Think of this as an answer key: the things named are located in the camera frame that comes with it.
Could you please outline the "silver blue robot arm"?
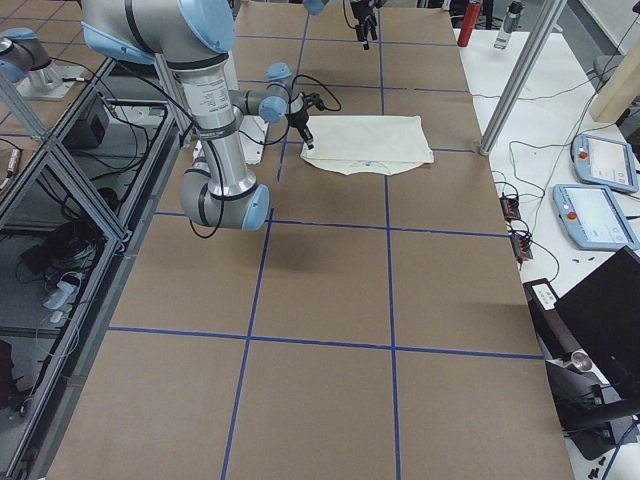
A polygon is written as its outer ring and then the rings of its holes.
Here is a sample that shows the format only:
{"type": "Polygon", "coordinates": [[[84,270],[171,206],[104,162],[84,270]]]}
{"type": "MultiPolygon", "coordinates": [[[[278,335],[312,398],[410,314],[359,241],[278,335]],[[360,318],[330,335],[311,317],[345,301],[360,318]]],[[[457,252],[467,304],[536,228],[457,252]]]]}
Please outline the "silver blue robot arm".
{"type": "Polygon", "coordinates": [[[311,146],[307,110],[319,104],[319,96],[298,91],[283,62],[267,69],[263,92],[228,88],[224,66],[235,30],[226,1],[84,1],[81,9],[90,48],[145,65],[163,57],[181,84],[184,108],[202,146],[181,184],[181,206],[189,219],[214,228],[260,229],[270,194],[247,168],[239,132],[242,118],[287,120],[311,146]]]}
{"type": "MultiPolygon", "coordinates": [[[[317,16],[329,4],[327,0],[303,0],[302,5],[310,14],[317,16]]],[[[357,41],[364,50],[370,49],[370,42],[378,40],[376,11],[386,4],[379,0],[343,1],[342,10],[346,25],[355,32],[357,41]]]]}

